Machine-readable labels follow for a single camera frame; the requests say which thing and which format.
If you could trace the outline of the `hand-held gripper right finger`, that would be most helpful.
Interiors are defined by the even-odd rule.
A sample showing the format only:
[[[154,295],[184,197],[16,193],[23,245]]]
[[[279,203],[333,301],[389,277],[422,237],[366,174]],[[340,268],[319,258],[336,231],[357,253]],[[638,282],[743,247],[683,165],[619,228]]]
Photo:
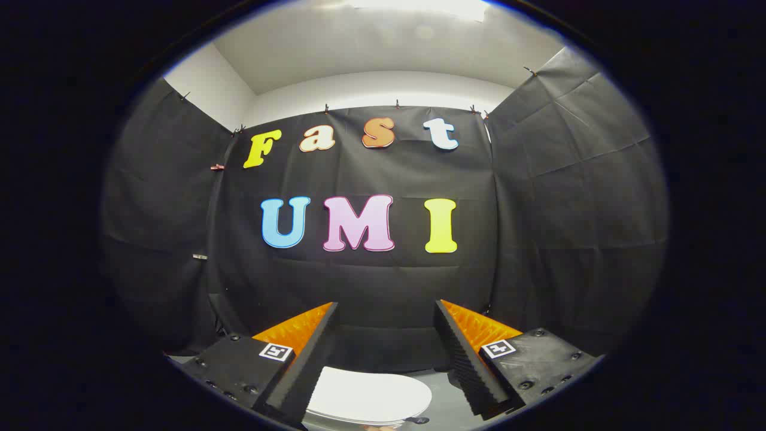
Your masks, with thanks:
[[[544,327],[521,332],[445,300],[434,303],[433,325],[470,409],[484,419],[536,406],[602,361]]]

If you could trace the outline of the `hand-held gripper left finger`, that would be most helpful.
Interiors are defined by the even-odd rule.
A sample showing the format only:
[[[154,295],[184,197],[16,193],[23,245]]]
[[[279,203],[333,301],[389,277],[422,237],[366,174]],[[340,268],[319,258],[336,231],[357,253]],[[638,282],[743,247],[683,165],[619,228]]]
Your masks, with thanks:
[[[178,368],[239,408],[304,430],[303,419],[333,350],[338,303],[291,317],[254,336],[233,333]]]

